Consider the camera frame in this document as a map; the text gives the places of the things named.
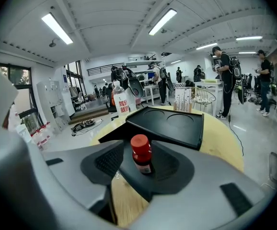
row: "black pants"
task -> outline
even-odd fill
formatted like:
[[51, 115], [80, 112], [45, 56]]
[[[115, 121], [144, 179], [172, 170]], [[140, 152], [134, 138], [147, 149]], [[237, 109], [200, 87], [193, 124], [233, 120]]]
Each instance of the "black pants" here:
[[235, 78], [229, 77], [227, 80], [224, 80], [224, 89], [223, 89], [223, 101], [224, 101], [224, 111], [223, 116], [226, 117], [229, 113], [231, 107], [231, 97], [234, 91]]
[[165, 80], [161, 80], [159, 83], [159, 92], [162, 103], [165, 103], [165, 97], [166, 97], [166, 82]]

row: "window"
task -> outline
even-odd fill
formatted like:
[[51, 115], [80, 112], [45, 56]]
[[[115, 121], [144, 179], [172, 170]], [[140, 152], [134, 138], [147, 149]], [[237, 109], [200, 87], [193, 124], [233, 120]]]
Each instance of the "window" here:
[[8, 68], [7, 68], [7, 67], [0, 67], [0, 72], [1, 72], [4, 76], [8, 77]]
[[29, 133], [32, 134], [38, 127], [43, 125], [43, 122], [35, 103], [30, 68], [0, 63], [0, 71], [17, 88], [18, 95], [14, 100], [16, 110], [22, 124], [25, 124]]
[[72, 62], [65, 66], [67, 73], [67, 82], [70, 86], [78, 87], [80, 91], [86, 95], [86, 90], [83, 82], [82, 70], [80, 61]]
[[29, 70], [11, 68], [9, 79], [14, 85], [30, 84]]
[[70, 70], [71, 72], [73, 72], [73, 73], [78, 74], [78, 73], [77, 73], [77, 65], [76, 65], [76, 62], [72, 62], [72, 63], [69, 64], [69, 70]]

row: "bottle label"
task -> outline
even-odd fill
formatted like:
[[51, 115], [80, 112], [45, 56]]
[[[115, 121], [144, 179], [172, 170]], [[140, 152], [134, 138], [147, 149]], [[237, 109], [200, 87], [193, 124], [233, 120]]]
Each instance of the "bottle label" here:
[[127, 96], [125, 93], [115, 94], [114, 102], [117, 109], [118, 116], [124, 116], [129, 113], [129, 106], [127, 103]]
[[144, 174], [151, 173], [151, 168], [150, 168], [149, 164], [142, 166], [142, 165], [138, 165], [138, 164], [135, 163], [135, 165], [141, 173], [144, 173]]

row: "jeans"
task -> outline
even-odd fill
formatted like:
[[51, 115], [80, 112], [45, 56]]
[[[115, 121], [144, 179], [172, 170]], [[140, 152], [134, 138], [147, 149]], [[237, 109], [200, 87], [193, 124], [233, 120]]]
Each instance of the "jeans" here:
[[261, 98], [262, 98], [262, 103], [260, 110], [263, 111], [265, 108], [265, 111], [269, 113], [269, 104], [268, 104], [268, 98], [267, 98], [267, 93], [269, 90], [269, 84], [270, 82], [264, 82], [261, 81]]
[[224, 81], [224, 87], [223, 87], [224, 111], [222, 113], [224, 117], [228, 115], [231, 107], [231, 97], [234, 91], [234, 85], [235, 85], [235, 78], [229, 77], [227, 80]]
[[162, 103], [165, 103], [165, 97], [166, 97], [166, 82], [165, 80], [161, 80], [159, 83], [159, 92]]

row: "white table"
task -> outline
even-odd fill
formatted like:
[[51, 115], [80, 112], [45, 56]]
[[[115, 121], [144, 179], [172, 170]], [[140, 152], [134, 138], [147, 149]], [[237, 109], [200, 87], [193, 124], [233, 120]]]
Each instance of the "white table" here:
[[[152, 89], [158, 89], [158, 88], [159, 88], [158, 84], [156, 84], [156, 85], [147, 85], [147, 86], [144, 87], [145, 96], [143, 97], [143, 99], [146, 98], [146, 103], [148, 103], [147, 89], [150, 90], [150, 97], [151, 97], [151, 103], [152, 103], [152, 105], [154, 105], [153, 98], [158, 98], [158, 97], [161, 98], [160, 93], [157, 94], [156, 96], [154, 96], [153, 92], [152, 92]], [[166, 97], [167, 97], [167, 101], [169, 101], [169, 91], [168, 91], [168, 88], [166, 88]]]
[[221, 88], [221, 85], [222, 85], [222, 82], [194, 82], [195, 84], [195, 87], [197, 86], [205, 86], [205, 87], [215, 87], [215, 97], [216, 97], [216, 100], [215, 100], [215, 108], [213, 108], [213, 113], [212, 115], [215, 117], [216, 115], [216, 108], [217, 108], [217, 100], [219, 98], [219, 92], [222, 91], [222, 88]]

